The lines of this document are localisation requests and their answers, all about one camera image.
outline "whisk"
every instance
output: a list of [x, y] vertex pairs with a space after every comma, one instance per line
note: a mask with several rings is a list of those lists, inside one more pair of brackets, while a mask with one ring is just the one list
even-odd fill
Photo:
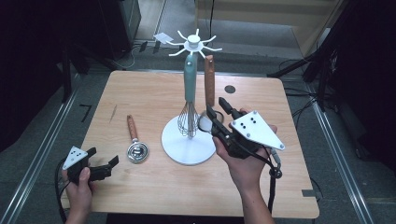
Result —
[[197, 76], [197, 57], [189, 54], [184, 62], [184, 98], [186, 104], [177, 120], [178, 129], [183, 136], [193, 138], [198, 129], [198, 117], [195, 110], [195, 86]]

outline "table top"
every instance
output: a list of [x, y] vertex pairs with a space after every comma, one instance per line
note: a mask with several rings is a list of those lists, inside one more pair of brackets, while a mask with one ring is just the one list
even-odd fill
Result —
[[[225, 91], [229, 85], [235, 87], [235, 93]], [[259, 111], [267, 123], [278, 128], [277, 136], [286, 149], [278, 151], [283, 176], [276, 181], [273, 216], [316, 218], [318, 204], [282, 82], [265, 77], [216, 76], [215, 94], [217, 100], [224, 97], [237, 109]], [[216, 153], [201, 164], [186, 166], [173, 161], [163, 150], [163, 128], [180, 114], [184, 104], [182, 74], [115, 71], [110, 75], [81, 149], [96, 147], [91, 166], [107, 164], [116, 155], [120, 163], [113, 168], [111, 177], [94, 182], [93, 212], [243, 215], [227, 165]], [[195, 108], [198, 113], [205, 110], [202, 75], [197, 76]], [[218, 104], [214, 108], [222, 111]], [[140, 164], [131, 163], [126, 155], [132, 144], [126, 122], [129, 114], [134, 117], [139, 141], [149, 148], [148, 158]], [[231, 116], [226, 115], [225, 123], [230, 121]], [[269, 182], [266, 166], [261, 178], [265, 201]], [[310, 197], [305, 197], [304, 192], [310, 192]], [[67, 207], [65, 195], [62, 201]]]

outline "teal handle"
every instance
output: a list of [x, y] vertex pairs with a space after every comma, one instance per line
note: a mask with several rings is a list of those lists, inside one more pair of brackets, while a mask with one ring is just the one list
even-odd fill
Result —
[[197, 79], [197, 56], [189, 54], [184, 62], [184, 97], [186, 102], [195, 101]]

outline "white triangular plate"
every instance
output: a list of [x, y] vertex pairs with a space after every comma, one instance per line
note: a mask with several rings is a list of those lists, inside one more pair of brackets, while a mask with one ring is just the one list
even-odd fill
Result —
[[257, 111], [252, 111], [234, 120], [231, 125], [249, 141], [279, 150], [285, 149], [285, 145]]
[[81, 161], [86, 156], [88, 156], [88, 153], [86, 151], [83, 151], [83, 150], [79, 149], [78, 147], [72, 147], [72, 149], [70, 149], [69, 155], [66, 158], [66, 161], [64, 162], [63, 169], [67, 170], [70, 166]]

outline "human hand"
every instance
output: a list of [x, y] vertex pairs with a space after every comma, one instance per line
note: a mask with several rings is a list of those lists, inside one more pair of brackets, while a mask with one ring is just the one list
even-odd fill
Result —
[[[66, 187], [67, 197], [70, 202], [70, 213], [66, 223], [85, 223], [91, 212], [92, 192], [90, 189], [91, 171], [85, 167], [79, 175], [78, 186], [71, 182]], [[62, 170], [64, 181], [68, 181], [67, 171]]]
[[[270, 128], [276, 133], [277, 127], [269, 125]], [[213, 142], [216, 147], [217, 154], [227, 163], [230, 170], [231, 178], [239, 191], [249, 191], [253, 189], [260, 189], [260, 176], [265, 163], [254, 157], [247, 157], [244, 160], [239, 158], [230, 157], [225, 146], [217, 137], [213, 137]], [[269, 152], [265, 151], [264, 147], [259, 148], [257, 154], [268, 158]]]

